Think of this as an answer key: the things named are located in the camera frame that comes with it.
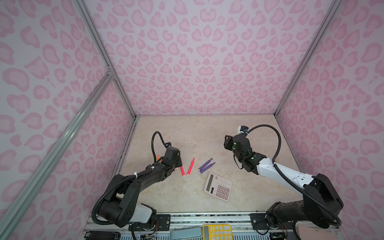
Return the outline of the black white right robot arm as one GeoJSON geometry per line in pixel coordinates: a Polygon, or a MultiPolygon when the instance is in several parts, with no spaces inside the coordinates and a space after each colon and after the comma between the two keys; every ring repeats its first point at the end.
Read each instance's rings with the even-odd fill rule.
{"type": "Polygon", "coordinates": [[[266,211],[265,219],[271,229],[294,221],[309,221],[323,229],[342,225],[339,213],[344,204],[327,176],[312,176],[273,162],[253,151],[244,134],[225,136],[224,148],[234,154],[247,172],[272,179],[302,196],[299,201],[276,202],[266,211]]]}

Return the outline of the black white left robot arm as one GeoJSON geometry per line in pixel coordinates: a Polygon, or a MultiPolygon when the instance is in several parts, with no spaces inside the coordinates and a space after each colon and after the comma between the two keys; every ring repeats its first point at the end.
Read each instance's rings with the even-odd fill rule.
{"type": "Polygon", "coordinates": [[[151,229],[155,225],[157,211],[148,205],[139,205],[139,195],[151,185],[164,181],[182,165],[180,150],[168,147],[165,155],[144,171],[130,176],[115,175],[93,207],[93,222],[119,228],[143,224],[146,229],[151,229]]]}

